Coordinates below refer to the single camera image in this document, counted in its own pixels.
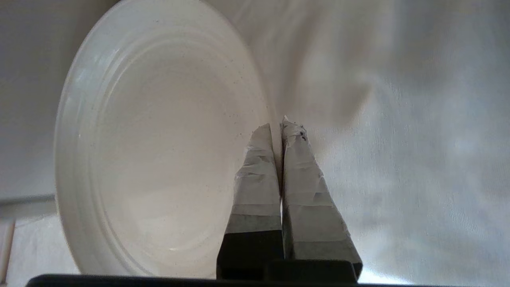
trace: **white plate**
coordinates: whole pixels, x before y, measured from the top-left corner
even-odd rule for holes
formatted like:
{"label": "white plate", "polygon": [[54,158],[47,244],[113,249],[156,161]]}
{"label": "white plate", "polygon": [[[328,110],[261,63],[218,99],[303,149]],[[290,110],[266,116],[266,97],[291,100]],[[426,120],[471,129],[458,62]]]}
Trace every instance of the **white plate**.
{"label": "white plate", "polygon": [[200,1],[122,1],[71,66],[57,198],[83,273],[211,277],[250,133],[270,113],[250,53]]}

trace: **white ceramic dish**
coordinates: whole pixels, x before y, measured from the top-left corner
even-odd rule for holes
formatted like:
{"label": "white ceramic dish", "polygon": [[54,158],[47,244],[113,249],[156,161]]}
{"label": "white ceramic dish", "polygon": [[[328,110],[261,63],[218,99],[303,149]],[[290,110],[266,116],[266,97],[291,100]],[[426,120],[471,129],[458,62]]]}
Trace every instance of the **white ceramic dish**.
{"label": "white ceramic dish", "polygon": [[122,1],[68,73],[58,208],[83,273],[214,276],[233,176],[269,122],[236,31],[200,1]]}

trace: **white fabric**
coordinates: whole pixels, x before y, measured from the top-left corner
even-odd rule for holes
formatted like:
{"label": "white fabric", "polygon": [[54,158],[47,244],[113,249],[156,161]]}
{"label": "white fabric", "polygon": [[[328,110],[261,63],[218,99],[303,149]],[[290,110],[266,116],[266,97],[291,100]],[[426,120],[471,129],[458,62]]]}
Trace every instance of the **white fabric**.
{"label": "white fabric", "polygon": [[209,3],[307,127],[365,274],[510,281],[510,2]]}

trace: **white wall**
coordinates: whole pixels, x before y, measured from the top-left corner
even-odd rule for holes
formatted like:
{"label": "white wall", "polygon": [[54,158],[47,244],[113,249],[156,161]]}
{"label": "white wall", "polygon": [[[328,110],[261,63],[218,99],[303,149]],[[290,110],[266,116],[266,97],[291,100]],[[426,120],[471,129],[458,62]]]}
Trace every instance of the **white wall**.
{"label": "white wall", "polygon": [[0,2],[0,202],[55,192],[62,86],[81,42],[116,2]]}

